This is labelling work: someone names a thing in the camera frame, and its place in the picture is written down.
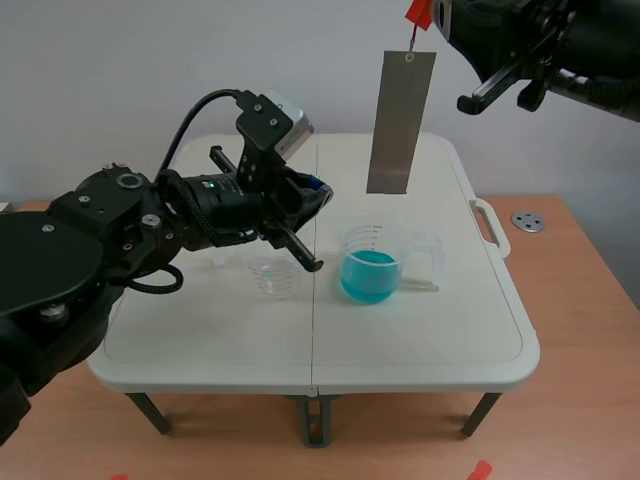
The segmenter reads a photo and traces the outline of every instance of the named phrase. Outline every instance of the table leg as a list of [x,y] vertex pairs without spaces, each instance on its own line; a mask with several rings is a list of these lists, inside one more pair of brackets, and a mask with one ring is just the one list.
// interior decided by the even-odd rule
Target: table leg
[[166,418],[160,413],[160,411],[153,404],[151,399],[145,393],[125,393],[127,397],[135,403],[136,407],[140,409],[144,416],[156,427],[156,430],[161,435],[169,433],[171,425]]
[[[296,397],[298,422],[305,447],[323,448],[331,443],[331,402],[335,398],[335,395]],[[318,404],[318,413],[311,413],[315,403]]]
[[478,405],[473,410],[471,416],[467,419],[467,421],[462,426],[462,433],[464,433],[467,437],[473,435],[473,432],[476,431],[476,428],[480,425],[484,417],[487,416],[491,407],[495,405],[495,403],[500,398],[501,393],[485,393],[480,399]]

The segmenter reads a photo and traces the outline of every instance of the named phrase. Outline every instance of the red tape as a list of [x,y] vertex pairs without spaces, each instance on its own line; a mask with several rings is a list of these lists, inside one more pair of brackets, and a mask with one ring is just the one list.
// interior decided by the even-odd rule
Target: red tape
[[467,477],[467,480],[487,480],[492,471],[493,467],[488,462],[480,460],[476,464],[476,469]]
[[413,0],[409,11],[407,11],[405,15],[406,19],[418,25],[423,30],[429,28],[429,25],[431,25],[431,1],[432,0]]

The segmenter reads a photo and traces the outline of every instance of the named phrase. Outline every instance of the white folding table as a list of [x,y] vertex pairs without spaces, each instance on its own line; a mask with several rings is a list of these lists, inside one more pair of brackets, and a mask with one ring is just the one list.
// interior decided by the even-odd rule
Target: white folding table
[[[196,139],[175,168],[183,176],[215,172],[212,145],[234,159],[242,139]],[[294,395],[308,446],[329,443],[337,395],[485,392],[462,430],[471,435],[539,358],[535,331],[503,261],[509,243],[446,140],[420,135],[406,195],[366,195],[370,151],[371,135],[316,135],[290,160],[335,191],[301,232],[326,263],[304,276],[298,294],[262,297],[244,267],[214,265],[216,251],[182,252],[173,262],[185,275],[182,290],[166,296],[127,291],[113,309],[107,336],[89,360],[98,378],[129,395],[163,433],[169,426],[146,393]],[[474,209],[496,243],[483,239]],[[338,229],[353,211],[392,214],[414,230],[440,234],[448,263],[441,291],[401,285],[377,305],[346,298],[337,286]],[[407,280],[428,270],[427,258],[408,263]],[[160,275],[152,281],[162,281]],[[310,413],[310,400],[320,401],[319,415]]]

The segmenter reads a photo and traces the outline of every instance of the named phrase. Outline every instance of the empty measuring cup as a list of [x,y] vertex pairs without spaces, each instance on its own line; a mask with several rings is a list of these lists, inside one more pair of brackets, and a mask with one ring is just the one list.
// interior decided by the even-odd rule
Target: empty measuring cup
[[440,237],[427,232],[410,232],[384,214],[355,216],[340,234],[340,283],[351,297],[364,303],[378,303],[400,284],[410,255],[431,257],[425,272],[425,287],[438,290],[443,281],[445,255]]
[[266,297],[287,298],[300,290],[302,267],[290,256],[251,256],[246,262],[260,292]]

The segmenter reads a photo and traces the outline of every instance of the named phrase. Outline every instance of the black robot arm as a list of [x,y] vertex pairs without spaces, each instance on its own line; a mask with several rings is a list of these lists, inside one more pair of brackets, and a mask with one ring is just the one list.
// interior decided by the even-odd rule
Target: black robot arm
[[[171,158],[198,111],[221,96],[234,97],[243,110],[239,167],[212,146],[222,173],[183,178],[168,169]],[[182,248],[259,238],[289,249],[307,271],[322,267],[295,232],[332,190],[285,164],[311,132],[304,113],[276,92],[215,92],[189,112],[154,182],[109,164],[46,212],[0,215],[0,444],[29,410],[28,397],[100,344],[126,287],[150,294],[180,289],[182,273],[170,262]],[[173,283],[138,280],[158,270]]]
[[483,82],[458,109],[482,113],[519,80],[640,121],[640,0],[433,0],[434,23]]

